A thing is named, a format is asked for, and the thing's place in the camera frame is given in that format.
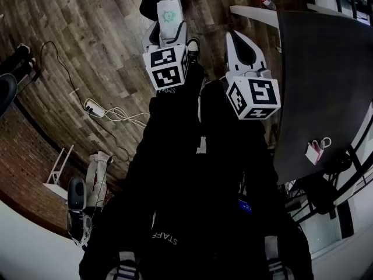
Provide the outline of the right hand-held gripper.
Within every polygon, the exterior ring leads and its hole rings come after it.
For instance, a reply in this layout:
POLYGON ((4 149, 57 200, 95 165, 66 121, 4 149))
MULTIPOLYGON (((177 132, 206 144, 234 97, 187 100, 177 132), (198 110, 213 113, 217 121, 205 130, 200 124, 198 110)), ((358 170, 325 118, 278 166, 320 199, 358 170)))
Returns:
POLYGON ((262 50, 247 36, 226 33, 227 99, 240 120, 265 120, 281 108, 279 84, 262 50))

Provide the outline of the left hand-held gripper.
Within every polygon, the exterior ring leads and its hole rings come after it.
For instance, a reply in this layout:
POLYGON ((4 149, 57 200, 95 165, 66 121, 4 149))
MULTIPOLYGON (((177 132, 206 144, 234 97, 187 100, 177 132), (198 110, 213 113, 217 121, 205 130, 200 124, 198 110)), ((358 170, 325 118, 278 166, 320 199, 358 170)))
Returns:
POLYGON ((160 46, 160 25, 155 21, 142 38, 143 60, 148 76, 155 90, 170 89, 183 85, 187 77, 187 24, 182 21, 171 47, 158 48, 148 52, 150 46, 160 46))

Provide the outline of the white paper packet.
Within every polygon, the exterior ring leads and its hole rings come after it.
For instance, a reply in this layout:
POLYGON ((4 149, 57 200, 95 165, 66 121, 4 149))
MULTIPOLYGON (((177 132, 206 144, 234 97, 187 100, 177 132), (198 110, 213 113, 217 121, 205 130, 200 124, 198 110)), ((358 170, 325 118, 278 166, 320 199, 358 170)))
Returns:
POLYGON ((173 39, 184 20, 181 0, 161 0, 157 3, 160 35, 163 40, 173 39))

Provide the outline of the small pink white bag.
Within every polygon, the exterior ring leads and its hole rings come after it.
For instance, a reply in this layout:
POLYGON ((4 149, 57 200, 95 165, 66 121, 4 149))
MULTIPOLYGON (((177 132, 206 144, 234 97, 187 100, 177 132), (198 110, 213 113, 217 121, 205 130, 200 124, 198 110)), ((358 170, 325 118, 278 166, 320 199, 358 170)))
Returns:
POLYGON ((329 137, 324 137, 320 141, 312 140, 308 143, 305 151, 305 156, 313 164, 316 165, 326 148, 330 147, 332 140, 329 137))

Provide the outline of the person's right forearm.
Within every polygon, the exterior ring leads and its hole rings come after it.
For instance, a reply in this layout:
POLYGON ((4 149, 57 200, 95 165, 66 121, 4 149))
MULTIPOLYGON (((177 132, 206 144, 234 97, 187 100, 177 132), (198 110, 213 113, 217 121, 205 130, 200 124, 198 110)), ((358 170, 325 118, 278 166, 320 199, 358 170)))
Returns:
POLYGON ((244 172, 245 181, 256 186, 275 186, 278 176, 268 151, 262 122, 235 118, 230 126, 233 128, 230 144, 233 160, 244 172))

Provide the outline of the person's left forearm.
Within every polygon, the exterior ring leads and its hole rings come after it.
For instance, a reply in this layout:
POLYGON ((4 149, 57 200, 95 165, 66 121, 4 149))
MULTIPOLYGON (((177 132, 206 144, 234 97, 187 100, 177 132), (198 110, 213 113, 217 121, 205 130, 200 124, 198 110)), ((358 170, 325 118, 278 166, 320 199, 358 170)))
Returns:
POLYGON ((200 145, 198 93, 179 88, 157 92, 141 144, 150 154, 191 156, 200 145))

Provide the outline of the person's sneaker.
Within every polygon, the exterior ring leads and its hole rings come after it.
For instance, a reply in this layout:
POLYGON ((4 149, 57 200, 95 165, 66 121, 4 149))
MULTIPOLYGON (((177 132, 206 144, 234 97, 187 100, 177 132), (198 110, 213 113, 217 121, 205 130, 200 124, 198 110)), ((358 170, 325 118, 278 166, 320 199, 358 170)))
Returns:
POLYGON ((200 54, 200 42, 196 37, 190 38, 187 43, 187 57, 190 63, 198 63, 200 54))

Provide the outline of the white floor power strip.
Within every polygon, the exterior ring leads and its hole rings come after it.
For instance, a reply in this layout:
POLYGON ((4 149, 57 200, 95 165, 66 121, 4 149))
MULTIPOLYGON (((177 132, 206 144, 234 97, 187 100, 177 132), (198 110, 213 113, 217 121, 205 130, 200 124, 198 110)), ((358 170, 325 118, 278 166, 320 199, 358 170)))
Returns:
POLYGON ((97 118, 103 118, 107 112, 93 99, 86 99, 84 103, 84 110, 91 116, 97 117, 97 118))

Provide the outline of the person's black clothed body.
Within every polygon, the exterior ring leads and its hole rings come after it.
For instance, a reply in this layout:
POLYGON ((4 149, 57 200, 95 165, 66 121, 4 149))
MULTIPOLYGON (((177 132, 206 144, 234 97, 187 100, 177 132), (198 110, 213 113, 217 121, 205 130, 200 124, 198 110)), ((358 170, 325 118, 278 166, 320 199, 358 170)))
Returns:
POLYGON ((129 271, 136 280, 273 280, 273 263, 285 277, 314 280, 307 239, 277 183, 246 182, 233 160, 237 117, 222 83, 203 79, 202 66, 189 63, 184 85, 169 91, 199 94, 196 153, 154 155, 140 142, 122 193, 94 224, 80 280, 128 280, 129 271))

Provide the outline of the small lit screen device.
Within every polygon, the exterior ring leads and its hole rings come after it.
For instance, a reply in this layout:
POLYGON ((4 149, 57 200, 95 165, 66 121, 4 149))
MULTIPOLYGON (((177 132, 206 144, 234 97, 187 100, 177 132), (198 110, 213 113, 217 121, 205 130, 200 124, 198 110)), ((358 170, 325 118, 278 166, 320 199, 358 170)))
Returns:
POLYGON ((238 207, 241 211, 245 212, 246 214, 248 214, 248 215, 252 214, 252 209, 251 209, 251 206, 248 202, 246 202, 242 199, 239 199, 238 200, 238 207))

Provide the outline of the white stool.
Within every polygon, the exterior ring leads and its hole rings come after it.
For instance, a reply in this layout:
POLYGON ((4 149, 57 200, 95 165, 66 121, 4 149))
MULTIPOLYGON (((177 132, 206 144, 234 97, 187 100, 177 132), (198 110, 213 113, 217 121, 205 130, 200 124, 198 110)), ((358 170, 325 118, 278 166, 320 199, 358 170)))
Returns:
POLYGON ((55 193, 56 195, 59 195, 61 198, 67 200, 67 190, 63 189, 61 186, 60 186, 60 182, 59 182, 59 179, 61 177, 61 174, 64 170, 64 167, 67 163, 67 160, 73 150, 73 148, 75 147, 74 144, 71 145, 71 147, 69 148, 68 150, 68 153, 66 154, 62 164, 61 164, 61 167, 60 168, 57 168, 60 160, 61 160, 61 157, 64 153, 64 150, 65 148, 62 148, 62 150, 60 151, 54 165, 53 165, 53 168, 50 172, 50 175, 47 179, 47 181, 43 184, 47 189, 49 189, 50 191, 52 191, 53 193, 55 193))

